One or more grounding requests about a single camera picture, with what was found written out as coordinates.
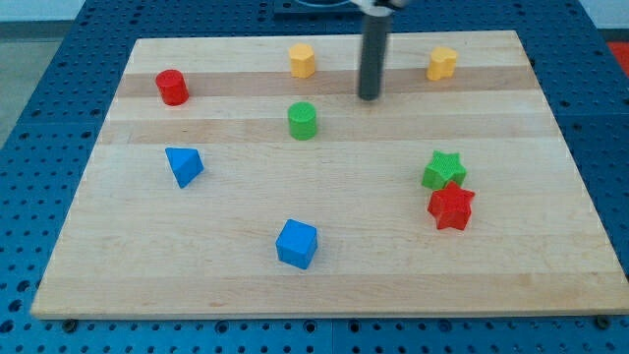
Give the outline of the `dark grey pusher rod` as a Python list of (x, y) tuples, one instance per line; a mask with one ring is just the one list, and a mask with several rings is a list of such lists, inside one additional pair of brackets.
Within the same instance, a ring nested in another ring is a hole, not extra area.
[(373, 101), (380, 97), (384, 58), (392, 16), (364, 15), (358, 77), (358, 97)]

